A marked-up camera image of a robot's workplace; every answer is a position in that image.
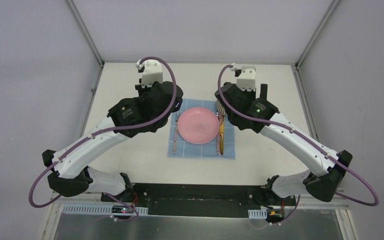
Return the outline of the pink handled fork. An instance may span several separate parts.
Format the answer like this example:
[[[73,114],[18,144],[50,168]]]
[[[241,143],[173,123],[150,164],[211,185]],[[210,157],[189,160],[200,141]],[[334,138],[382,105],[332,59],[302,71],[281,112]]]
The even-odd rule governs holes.
[[[173,145],[172,145],[172,153],[175,154],[177,150],[177,140],[178,140],[178,122],[180,118],[180,113],[177,112],[175,116],[175,128],[174,128],[174,136],[173,136]]]

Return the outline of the grey ribbed mug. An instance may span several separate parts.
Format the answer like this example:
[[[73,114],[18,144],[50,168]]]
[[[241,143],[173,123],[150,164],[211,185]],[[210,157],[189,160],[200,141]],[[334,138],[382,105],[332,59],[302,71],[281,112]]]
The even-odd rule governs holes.
[[[215,108],[216,108],[216,112],[219,114],[220,117],[224,117],[226,115],[225,108],[222,106],[222,104],[218,100],[215,102]]]

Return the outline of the gold table knife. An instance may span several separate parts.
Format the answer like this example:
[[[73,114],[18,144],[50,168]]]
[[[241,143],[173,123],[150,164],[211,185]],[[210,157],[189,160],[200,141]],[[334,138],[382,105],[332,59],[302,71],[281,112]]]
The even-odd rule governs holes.
[[[219,154],[224,154],[224,129],[225,129],[225,115],[220,116],[220,126],[219,126]]]

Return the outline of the pink plate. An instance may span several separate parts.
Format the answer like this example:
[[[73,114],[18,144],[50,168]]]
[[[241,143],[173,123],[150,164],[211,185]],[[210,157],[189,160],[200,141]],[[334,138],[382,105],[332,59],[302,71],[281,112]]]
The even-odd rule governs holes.
[[[180,136],[191,144],[206,144],[219,133],[215,113],[204,107],[193,107],[182,113],[177,122]]]

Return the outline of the pink handled spoon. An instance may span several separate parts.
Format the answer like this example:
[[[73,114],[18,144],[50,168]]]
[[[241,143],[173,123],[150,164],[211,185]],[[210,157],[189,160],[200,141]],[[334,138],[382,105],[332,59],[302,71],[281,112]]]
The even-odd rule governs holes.
[[[220,128],[220,124],[221,124],[221,119],[220,119],[220,114],[219,114],[219,112],[216,112],[216,117],[217,117],[217,119],[218,119],[218,128]],[[221,154],[221,151],[220,151],[220,130],[218,130],[218,132],[217,132],[217,136],[216,136],[216,153],[218,154],[218,155],[220,155]]]

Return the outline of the blue checked cloth napkin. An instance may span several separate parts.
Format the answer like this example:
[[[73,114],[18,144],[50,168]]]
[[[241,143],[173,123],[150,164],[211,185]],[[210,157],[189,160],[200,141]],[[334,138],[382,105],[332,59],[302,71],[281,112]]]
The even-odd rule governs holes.
[[[171,114],[170,130],[168,136],[169,158],[190,158],[190,159],[236,159],[235,127],[224,118],[223,134],[223,154],[217,152],[217,139],[213,138],[210,142],[204,144],[190,143],[178,134],[176,140],[176,150],[173,152],[176,113]]]

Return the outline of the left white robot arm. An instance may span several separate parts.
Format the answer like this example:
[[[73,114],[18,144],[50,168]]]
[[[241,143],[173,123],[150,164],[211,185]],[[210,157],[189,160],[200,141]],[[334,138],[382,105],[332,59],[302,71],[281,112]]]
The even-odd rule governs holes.
[[[81,143],[77,140],[68,149],[42,153],[44,165],[51,169],[47,181],[49,187],[64,197],[74,197],[84,192],[107,193],[120,202],[132,198],[133,187],[126,173],[107,173],[94,169],[89,164],[112,147],[137,134],[155,133],[164,127],[171,113],[179,111],[183,91],[176,87],[176,98],[169,112],[159,121],[140,128],[119,130],[118,127],[140,125],[149,122],[166,110],[173,94],[172,82],[155,82],[137,97],[123,98],[108,110],[107,115],[89,132]]]

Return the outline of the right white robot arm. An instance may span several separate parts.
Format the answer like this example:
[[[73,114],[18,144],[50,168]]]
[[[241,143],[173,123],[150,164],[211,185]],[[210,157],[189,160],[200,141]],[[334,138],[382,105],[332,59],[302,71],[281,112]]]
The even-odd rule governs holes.
[[[286,149],[308,169],[289,176],[274,175],[264,186],[264,200],[276,205],[292,195],[309,194],[330,202],[345,176],[345,170],[327,158],[349,166],[353,156],[346,150],[336,152],[296,128],[279,109],[255,92],[242,91],[236,84],[226,82],[214,93],[225,109],[228,121],[239,130],[253,130]]]

